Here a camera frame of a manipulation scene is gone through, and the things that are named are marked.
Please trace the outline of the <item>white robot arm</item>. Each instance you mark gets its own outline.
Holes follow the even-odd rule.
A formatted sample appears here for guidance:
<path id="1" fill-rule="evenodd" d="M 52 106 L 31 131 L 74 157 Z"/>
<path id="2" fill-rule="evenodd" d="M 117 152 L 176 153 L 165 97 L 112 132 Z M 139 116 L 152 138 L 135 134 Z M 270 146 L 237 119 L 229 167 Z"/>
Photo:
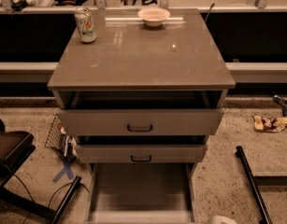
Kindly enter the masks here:
<path id="1" fill-rule="evenodd" d="M 206 224 L 237 224 L 232 218 L 224 216 L 212 216 Z"/>

